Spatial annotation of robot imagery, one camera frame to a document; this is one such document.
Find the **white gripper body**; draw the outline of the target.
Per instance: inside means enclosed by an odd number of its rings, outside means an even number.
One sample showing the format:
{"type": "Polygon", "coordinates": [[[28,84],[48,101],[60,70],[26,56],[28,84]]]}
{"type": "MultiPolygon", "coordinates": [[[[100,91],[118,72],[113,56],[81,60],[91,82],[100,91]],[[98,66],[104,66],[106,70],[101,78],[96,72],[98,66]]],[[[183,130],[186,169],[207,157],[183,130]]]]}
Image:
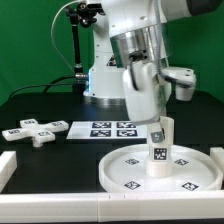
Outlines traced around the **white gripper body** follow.
{"type": "Polygon", "coordinates": [[[153,63],[133,64],[137,90],[134,89],[127,68],[123,73],[123,89],[129,119],[135,125],[158,122],[165,114],[166,103],[171,95],[171,84],[157,75],[153,63]]]}

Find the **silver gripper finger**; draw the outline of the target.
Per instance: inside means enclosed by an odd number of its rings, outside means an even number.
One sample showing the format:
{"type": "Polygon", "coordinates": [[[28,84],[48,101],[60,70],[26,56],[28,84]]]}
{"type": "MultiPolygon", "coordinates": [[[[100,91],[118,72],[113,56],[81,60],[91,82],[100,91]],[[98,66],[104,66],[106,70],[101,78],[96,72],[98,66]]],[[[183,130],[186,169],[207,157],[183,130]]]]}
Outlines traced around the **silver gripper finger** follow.
{"type": "Polygon", "coordinates": [[[153,143],[160,143],[165,140],[163,128],[159,122],[149,126],[149,133],[153,143]]]}

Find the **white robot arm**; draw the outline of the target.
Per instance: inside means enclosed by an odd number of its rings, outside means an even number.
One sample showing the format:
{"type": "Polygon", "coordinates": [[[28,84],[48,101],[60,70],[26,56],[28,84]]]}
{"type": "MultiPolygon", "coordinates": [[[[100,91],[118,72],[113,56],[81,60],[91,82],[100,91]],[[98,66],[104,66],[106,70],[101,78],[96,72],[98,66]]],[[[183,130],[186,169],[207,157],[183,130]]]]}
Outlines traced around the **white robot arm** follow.
{"type": "Polygon", "coordinates": [[[224,0],[87,0],[94,23],[96,59],[86,95],[108,102],[123,99],[129,119],[146,125],[151,141],[165,140],[161,114],[176,88],[192,98],[194,71],[171,67],[164,37],[167,22],[215,11],[224,0]]]}

